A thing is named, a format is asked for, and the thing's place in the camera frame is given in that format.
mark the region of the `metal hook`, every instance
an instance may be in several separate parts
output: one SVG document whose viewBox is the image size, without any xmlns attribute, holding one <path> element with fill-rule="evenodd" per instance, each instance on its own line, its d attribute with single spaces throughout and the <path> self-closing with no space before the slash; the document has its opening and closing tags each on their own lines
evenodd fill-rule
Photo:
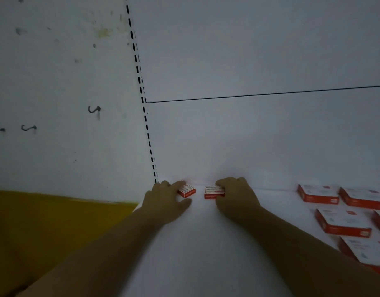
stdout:
<svg viewBox="0 0 380 297">
<path fill-rule="evenodd" d="M 36 126 L 32 126 L 31 128 L 24 129 L 24 125 L 22 125 L 22 126 L 21 126 L 21 129 L 24 130 L 24 131 L 28 131 L 29 129 L 38 129 L 38 127 L 36 127 Z"/>
<path fill-rule="evenodd" d="M 0 128 L 0 131 L 2 131 L 2 132 L 5 132 L 5 131 L 6 131 L 6 129 L 4 129 L 4 128 Z"/>
<path fill-rule="evenodd" d="M 99 106 L 97 106 L 96 109 L 94 109 L 93 111 L 91 111 L 91 110 L 90 110 L 90 107 L 88 106 L 88 112 L 89 112 L 90 114 L 93 114 L 94 112 L 96 112 L 96 111 L 100 111 L 100 110 L 101 110 L 101 108 L 100 108 Z"/>
</svg>

